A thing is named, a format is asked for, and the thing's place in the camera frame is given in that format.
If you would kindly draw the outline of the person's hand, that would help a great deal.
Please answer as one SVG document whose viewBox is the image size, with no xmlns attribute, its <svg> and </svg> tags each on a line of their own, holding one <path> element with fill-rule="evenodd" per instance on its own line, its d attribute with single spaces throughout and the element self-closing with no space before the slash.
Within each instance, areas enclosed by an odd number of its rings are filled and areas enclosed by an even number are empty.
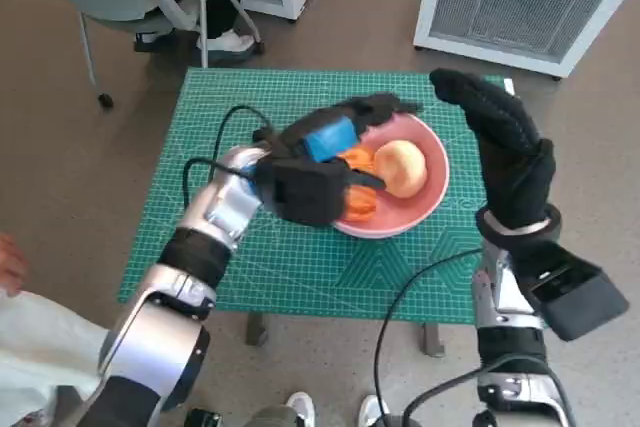
<svg viewBox="0 0 640 427">
<path fill-rule="evenodd" d="M 26 280 L 26 260 L 14 239 L 7 234 L 1 234 L 0 248 L 1 289 L 9 297 L 15 297 L 22 291 Z"/>
</svg>

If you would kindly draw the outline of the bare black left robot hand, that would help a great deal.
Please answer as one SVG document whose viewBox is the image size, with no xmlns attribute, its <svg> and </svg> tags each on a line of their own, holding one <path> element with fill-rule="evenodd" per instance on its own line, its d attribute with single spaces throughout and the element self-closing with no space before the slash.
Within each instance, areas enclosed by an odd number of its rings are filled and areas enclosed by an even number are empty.
<svg viewBox="0 0 640 427">
<path fill-rule="evenodd" d="M 322 185 L 333 190 L 351 184 L 382 187 L 361 168 L 340 156 L 361 141 L 371 127 L 390 122 L 396 114 L 416 114 L 420 106 L 391 93 L 352 97 L 312 111 L 273 135 L 265 134 L 269 153 L 256 162 L 251 180 L 261 194 L 311 192 Z"/>
</svg>

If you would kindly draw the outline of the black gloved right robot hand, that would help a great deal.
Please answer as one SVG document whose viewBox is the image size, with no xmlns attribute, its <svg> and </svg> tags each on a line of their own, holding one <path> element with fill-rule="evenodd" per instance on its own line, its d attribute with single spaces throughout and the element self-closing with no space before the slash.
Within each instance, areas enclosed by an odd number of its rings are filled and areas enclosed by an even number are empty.
<svg viewBox="0 0 640 427">
<path fill-rule="evenodd" d="M 472 74 L 439 68 L 429 79 L 439 100 L 463 110 L 476 137 L 486 192 L 478 224 L 517 235 L 549 223 L 554 146 L 540 136 L 523 103 Z"/>
</svg>

